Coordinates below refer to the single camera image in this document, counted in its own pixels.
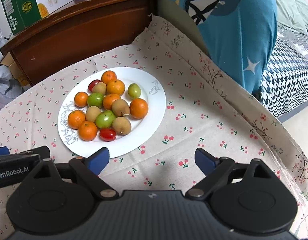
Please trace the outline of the open cardboard box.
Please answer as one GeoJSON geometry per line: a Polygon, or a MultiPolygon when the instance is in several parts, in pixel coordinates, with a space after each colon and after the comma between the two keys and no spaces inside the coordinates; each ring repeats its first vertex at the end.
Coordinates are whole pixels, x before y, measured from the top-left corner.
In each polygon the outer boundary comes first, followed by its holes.
{"type": "Polygon", "coordinates": [[[10,53],[7,53],[3,57],[0,64],[6,66],[9,69],[13,78],[18,80],[22,87],[26,87],[29,85],[29,82],[27,81],[25,75],[21,72],[20,68],[17,66],[16,62],[14,61],[10,53]]]}

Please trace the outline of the yellowish orange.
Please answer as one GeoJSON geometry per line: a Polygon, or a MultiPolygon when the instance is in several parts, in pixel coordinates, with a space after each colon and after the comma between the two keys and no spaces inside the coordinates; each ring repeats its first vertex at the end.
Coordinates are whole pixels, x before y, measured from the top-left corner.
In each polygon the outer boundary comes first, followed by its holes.
{"type": "Polygon", "coordinates": [[[117,94],[122,96],[125,92],[125,84],[121,80],[111,80],[107,84],[107,94],[117,94]]]}

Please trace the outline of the checkered grey cloth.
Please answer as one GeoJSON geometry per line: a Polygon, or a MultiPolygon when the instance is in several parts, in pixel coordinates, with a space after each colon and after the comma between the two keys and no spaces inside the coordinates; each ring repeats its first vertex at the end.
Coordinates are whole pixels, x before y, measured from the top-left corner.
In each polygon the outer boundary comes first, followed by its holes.
{"type": "MultiPolygon", "coordinates": [[[[0,48],[6,42],[0,28],[0,48]]],[[[0,52],[0,110],[24,92],[19,81],[12,76],[8,66],[1,64],[3,58],[0,52]]]]}

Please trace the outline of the red cherry tomato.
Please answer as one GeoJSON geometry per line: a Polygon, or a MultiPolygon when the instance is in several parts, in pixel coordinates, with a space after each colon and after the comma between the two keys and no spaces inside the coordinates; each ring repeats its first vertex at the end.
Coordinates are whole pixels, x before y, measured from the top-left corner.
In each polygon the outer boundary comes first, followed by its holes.
{"type": "Polygon", "coordinates": [[[116,139],[116,131],[112,128],[102,128],[99,133],[103,141],[114,141],[116,139]]]}
{"type": "Polygon", "coordinates": [[[101,82],[99,79],[96,79],[96,80],[91,81],[91,83],[89,83],[89,85],[88,85],[88,90],[89,90],[89,92],[92,92],[93,87],[94,87],[95,85],[97,85],[99,82],[101,82]]]}

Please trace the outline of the blue star pillow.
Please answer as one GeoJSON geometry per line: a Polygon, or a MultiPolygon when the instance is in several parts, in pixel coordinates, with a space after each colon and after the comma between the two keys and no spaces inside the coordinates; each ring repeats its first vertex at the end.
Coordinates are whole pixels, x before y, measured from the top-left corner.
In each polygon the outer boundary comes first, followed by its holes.
{"type": "Polygon", "coordinates": [[[259,90],[277,39],[275,0],[170,0],[198,27],[211,60],[247,92],[259,90]]]}

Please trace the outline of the brown longan fruit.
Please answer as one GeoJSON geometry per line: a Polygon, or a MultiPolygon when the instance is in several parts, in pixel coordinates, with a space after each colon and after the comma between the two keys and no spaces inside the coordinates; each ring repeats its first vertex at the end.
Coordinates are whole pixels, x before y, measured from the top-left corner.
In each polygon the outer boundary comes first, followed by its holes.
{"type": "Polygon", "coordinates": [[[87,121],[95,122],[96,118],[101,113],[102,113],[101,109],[98,108],[97,106],[90,106],[86,110],[85,118],[86,118],[87,121]]]}
{"type": "Polygon", "coordinates": [[[113,123],[112,128],[118,135],[127,135],[131,132],[131,124],[129,120],[123,116],[117,117],[113,123]]]}
{"type": "Polygon", "coordinates": [[[129,105],[123,99],[117,99],[112,104],[112,111],[117,117],[129,115],[129,105]]]}
{"type": "Polygon", "coordinates": [[[93,93],[101,93],[102,95],[106,94],[107,85],[103,82],[98,82],[94,87],[92,88],[93,93]]]}

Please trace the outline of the small orange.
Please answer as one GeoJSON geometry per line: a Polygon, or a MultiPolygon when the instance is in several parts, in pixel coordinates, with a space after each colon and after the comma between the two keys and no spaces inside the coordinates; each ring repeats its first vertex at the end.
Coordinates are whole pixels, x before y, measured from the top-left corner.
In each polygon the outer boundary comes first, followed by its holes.
{"type": "Polygon", "coordinates": [[[117,80],[117,75],[112,70],[105,71],[102,74],[101,81],[108,85],[111,81],[117,80]]]}

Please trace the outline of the houndstooth blue white bedding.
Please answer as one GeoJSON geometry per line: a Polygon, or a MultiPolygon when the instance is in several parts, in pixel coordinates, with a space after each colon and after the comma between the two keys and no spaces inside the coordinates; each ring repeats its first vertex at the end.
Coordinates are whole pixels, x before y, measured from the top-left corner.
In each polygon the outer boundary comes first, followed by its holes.
{"type": "Polygon", "coordinates": [[[261,80],[260,102],[276,118],[308,103],[308,33],[278,28],[261,80]]]}

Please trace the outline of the small olive green fruit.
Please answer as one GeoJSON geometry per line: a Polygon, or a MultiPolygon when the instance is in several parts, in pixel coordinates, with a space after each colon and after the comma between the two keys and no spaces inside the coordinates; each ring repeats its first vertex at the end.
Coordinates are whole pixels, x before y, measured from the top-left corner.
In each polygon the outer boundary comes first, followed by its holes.
{"type": "Polygon", "coordinates": [[[132,100],[138,99],[141,96],[141,88],[136,83],[131,83],[127,93],[132,100]]]}

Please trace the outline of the white ceramic plate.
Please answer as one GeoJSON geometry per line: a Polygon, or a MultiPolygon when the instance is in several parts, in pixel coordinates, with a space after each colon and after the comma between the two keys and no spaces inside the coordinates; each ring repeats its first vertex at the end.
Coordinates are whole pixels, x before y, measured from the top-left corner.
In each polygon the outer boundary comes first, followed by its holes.
{"type": "Polygon", "coordinates": [[[116,158],[146,142],[165,110],[165,92],[155,77],[116,67],[75,85],[61,105],[57,127],[71,152],[87,158],[105,147],[116,158]]]}

